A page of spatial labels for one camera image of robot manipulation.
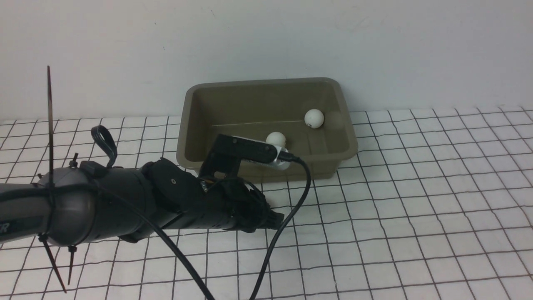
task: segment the black strap loop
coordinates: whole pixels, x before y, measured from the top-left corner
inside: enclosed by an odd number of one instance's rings
[[[102,125],[95,126],[91,129],[91,135],[93,136],[94,142],[104,151],[104,153],[109,157],[109,162],[107,163],[107,168],[113,167],[115,160],[117,159],[117,145],[115,145],[115,140],[113,136],[109,133],[109,130]]]

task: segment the grid paper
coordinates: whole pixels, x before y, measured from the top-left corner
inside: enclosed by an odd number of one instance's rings
[[[315,180],[270,259],[258,299],[530,299],[533,110],[351,113],[359,153]],[[180,117],[59,120],[54,166],[105,164],[90,128],[118,142],[116,165],[176,163]],[[0,123],[0,183],[48,170],[47,123]],[[263,184],[287,214],[304,182]],[[169,230],[217,299],[248,299],[272,230]],[[52,247],[63,279],[67,248]],[[0,245],[0,299],[204,299],[157,236],[83,244],[68,293],[35,238]]]

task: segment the ping pong ball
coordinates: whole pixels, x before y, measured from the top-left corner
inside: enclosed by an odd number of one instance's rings
[[[274,131],[266,137],[266,142],[270,145],[280,146],[285,148],[285,143],[287,139],[281,132]]]
[[[310,109],[304,117],[305,124],[313,129],[319,128],[324,123],[324,114],[318,109]]]

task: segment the white wall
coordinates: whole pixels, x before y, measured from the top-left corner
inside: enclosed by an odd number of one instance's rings
[[[531,0],[0,0],[0,119],[176,115],[194,84],[327,76],[351,110],[525,104]]]

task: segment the black cord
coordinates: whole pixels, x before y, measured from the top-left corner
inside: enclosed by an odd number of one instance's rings
[[[281,152],[281,153],[285,154],[285,156],[283,157],[283,160],[285,160],[285,161],[293,161],[295,163],[300,164],[304,168],[305,175],[307,176],[307,180],[305,182],[305,188],[303,190],[302,197],[300,198],[300,200],[298,200],[298,203],[296,203],[296,205],[294,206],[293,210],[289,213],[287,218],[285,218],[283,223],[281,223],[281,226],[279,227],[279,229],[274,234],[274,237],[272,238],[272,241],[270,241],[270,245],[268,247],[268,250],[266,251],[266,255],[265,255],[265,258],[263,260],[263,265],[261,266],[261,271],[259,272],[259,276],[257,277],[257,281],[255,283],[254,290],[252,292],[252,295],[250,296],[250,300],[255,300],[255,297],[257,296],[257,293],[259,292],[259,288],[261,287],[261,282],[263,281],[263,277],[265,276],[265,272],[267,271],[266,267],[268,266],[268,262],[270,260],[270,256],[272,255],[272,252],[274,251],[274,246],[276,245],[276,242],[278,241],[278,238],[281,235],[281,232],[283,231],[283,229],[285,229],[287,224],[289,224],[290,220],[298,212],[298,210],[302,206],[303,202],[305,201],[305,198],[307,197],[307,194],[309,193],[309,189],[311,187],[311,171],[309,171],[309,167],[307,166],[307,164],[303,160],[301,160],[299,157],[295,157],[295,156],[290,155],[290,154],[285,153],[285,152]]]

